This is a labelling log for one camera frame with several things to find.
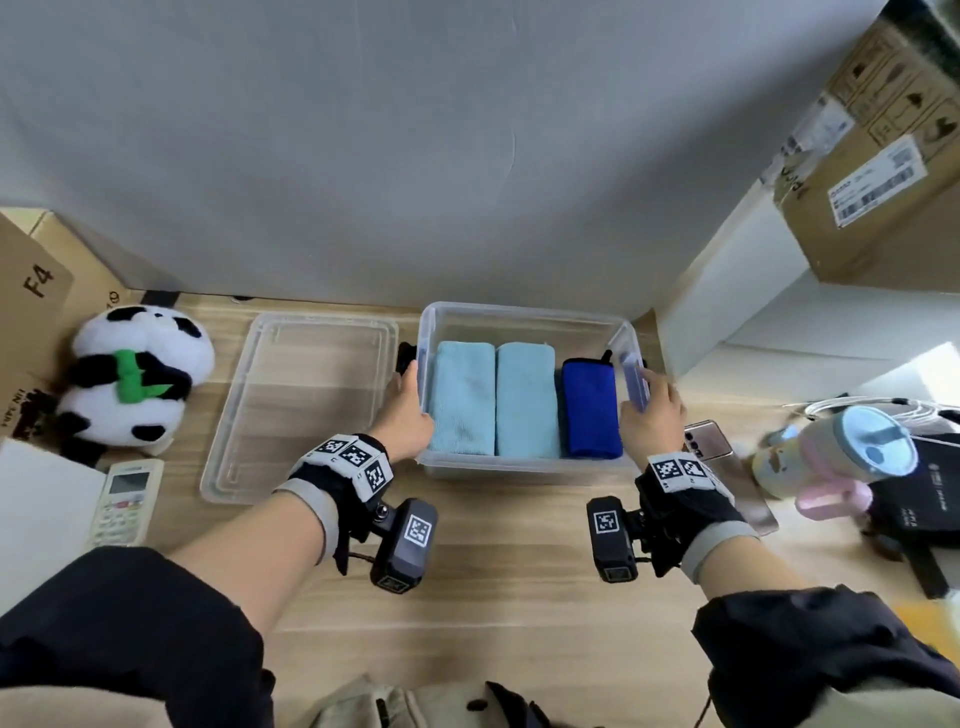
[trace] person's left hand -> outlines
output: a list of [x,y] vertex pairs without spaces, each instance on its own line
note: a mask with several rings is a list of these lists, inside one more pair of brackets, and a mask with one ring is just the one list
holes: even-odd
[[387,396],[367,434],[387,449],[392,463],[419,455],[433,437],[433,420],[420,411],[417,362],[410,362],[403,377],[394,374]]

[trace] wooden desk surface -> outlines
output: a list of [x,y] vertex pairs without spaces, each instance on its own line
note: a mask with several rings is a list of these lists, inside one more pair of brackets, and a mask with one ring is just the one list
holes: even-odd
[[[235,303],[217,296],[184,295],[178,308],[204,323],[218,360],[163,455],[166,469],[148,545],[165,551],[240,510],[203,501],[199,483],[258,313],[389,314],[398,317],[401,340],[407,341],[415,338],[419,319],[417,311],[262,299]],[[656,333],[638,333],[656,366]],[[716,420],[744,452],[786,420],[775,403],[687,405],[691,422]],[[277,724],[368,673],[407,687],[495,680],[536,700],[551,719],[585,727],[692,725],[707,697],[708,661],[690,635],[703,596],[678,571],[658,580],[641,569],[631,584],[600,582],[584,508],[591,497],[610,493],[636,503],[629,480],[602,487],[443,482],[426,478],[413,464],[400,468],[390,500],[416,495],[441,514],[428,576],[397,597],[371,585],[360,562],[347,577],[329,564],[317,568],[266,641],[267,667],[277,678]],[[773,508],[780,531],[765,542],[803,574],[893,601],[922,596],[907,567],[874,556],[850,522],[807,521],[782,502]],[[720,723],[711,713],[704,725]]]

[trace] white cable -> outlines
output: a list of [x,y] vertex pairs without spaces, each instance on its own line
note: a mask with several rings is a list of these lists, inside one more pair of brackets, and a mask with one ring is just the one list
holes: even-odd
[[937,413],[941,409],[955,409],[954,405],[939,404],[934,401],[911,400],[906,397],[834,397],[829,400],[820,400],[815,402],[796,402],[794,404],[785,404],[784,407],[791,407],[794,412],[804,417],[810,417],[815,420],[821,420],[829,417],[830,410],[836,407],[849,407],[852,404],[894,404],[895,406],[908,406],[911,409],[904,412],[887,412],[894,420],[907,427],[920,427],[931,425],[940,419]]

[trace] pink handle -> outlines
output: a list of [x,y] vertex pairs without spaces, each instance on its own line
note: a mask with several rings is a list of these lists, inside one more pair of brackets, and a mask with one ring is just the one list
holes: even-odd
[[865,513],[874,500],[874,492],[862,480],[839,478],[814,485],[797,496],[797,511],[812,521]]

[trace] folded towel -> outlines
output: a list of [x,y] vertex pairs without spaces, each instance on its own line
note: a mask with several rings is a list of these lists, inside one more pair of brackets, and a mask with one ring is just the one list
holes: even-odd
[[496,454],[560,457],[556,354],[546,344],[496,350]]
[[493,455],[496,354],[493,344],[442,341],[432,364],[430,449]]
[[623,443],[610,357],[605,354],[603,359],[567,359],[561,369],[561,382],[570,457],[620,457]]

